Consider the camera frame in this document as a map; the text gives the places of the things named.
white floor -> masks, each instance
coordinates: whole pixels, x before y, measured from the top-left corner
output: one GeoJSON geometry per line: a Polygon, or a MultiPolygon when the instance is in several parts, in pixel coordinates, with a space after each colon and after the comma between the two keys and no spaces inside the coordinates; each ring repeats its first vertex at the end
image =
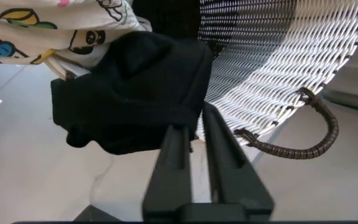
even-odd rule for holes
{"type": "MultiPolygon", "coordinates": [[[[90,202],[121,220],[140,220],[158,151],[114,157],[95,143],[83,149],[67,146],[66,132],[52,121],[49,84],[54,78],[45,65],[0,65],[0,223],[70,221],[90,202]]],[[[277,202],[274,219],[358,219],[358,112],[331,108],[341,133],[321,159],[263,156],[259,161],[257,168],[277,202]]],[[[277,142],[307,147],[322,131],[322,120],[305,109],[288,122],[277,142]]],[[[193,195],[205,202],[204,146],[194,142],[194,147],[193,195]]],[[[247,150],[250,160],[256,152],[247,150]]]]}

white fabric with cartoon print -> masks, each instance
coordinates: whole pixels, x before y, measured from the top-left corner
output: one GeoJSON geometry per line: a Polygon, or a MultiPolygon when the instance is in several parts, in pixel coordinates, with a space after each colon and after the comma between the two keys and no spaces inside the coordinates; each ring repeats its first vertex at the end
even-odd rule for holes
{"type": "Polygon", "coordinates": [[[132,0],[0,0],[0,63],[45,62],[60,77],[87,73],[109,43],[151,31],[132,0]]]}

black cloth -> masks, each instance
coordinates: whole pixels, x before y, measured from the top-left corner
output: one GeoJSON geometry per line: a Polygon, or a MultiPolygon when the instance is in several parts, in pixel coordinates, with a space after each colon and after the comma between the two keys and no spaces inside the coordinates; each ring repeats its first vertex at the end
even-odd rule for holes
{"type": "Polygon", "coordinates": [[[51,82],[53,121],[68,131],[69,145],[96,141],[116,155],[158,149],[170,124],[187,126],[192,140],[212,61],[197,40],[126,34],[92,74],[51,82]]]}

clothing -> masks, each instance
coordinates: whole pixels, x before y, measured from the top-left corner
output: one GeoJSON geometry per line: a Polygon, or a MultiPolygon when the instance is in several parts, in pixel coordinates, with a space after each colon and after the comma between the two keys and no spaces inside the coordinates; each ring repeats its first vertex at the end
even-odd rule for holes
{"type": "Polygon", "coordinates": [[[53,121],[69,145],[96,141],[117,155],[158,149],[170,124],[188,127],[193,140],[212,61],[195,39],[126,34],[92,74],[51,82],[53,121]]]}
{"type": "Polygon", "coordinates": [[[151,31],[129,2],[0,0],[0,63],[46,62],[62,78],[66,71],[89,73],[109,43],[128,32],[151,31]]]}

brown handle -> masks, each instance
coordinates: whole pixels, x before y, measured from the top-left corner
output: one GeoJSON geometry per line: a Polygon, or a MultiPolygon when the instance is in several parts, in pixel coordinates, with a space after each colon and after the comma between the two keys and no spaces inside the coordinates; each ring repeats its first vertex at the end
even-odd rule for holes
{"type": "Polygon", "coordinates": [[[317,145],[309,149],[289,149],[285,147],[275,146],[258,141],[258,135],[252,134],[250,131],[245,129],[238,129],[234,131],[235,135],[243,137],[249,142],[250,147],[255,147],[262,152],[271,154],[287,159],[313,159],[323,155],[335,142],[339,134],[338,121],[328,107],[321,101],[320,97],[316,96],[311,90],[302,87],[300,92],[303,96],[307,96],[305,100],[307,105],[314,108],[319,114],[323,116],[328,125],[328,133],[325,135],[323,140],[317,145]]]}

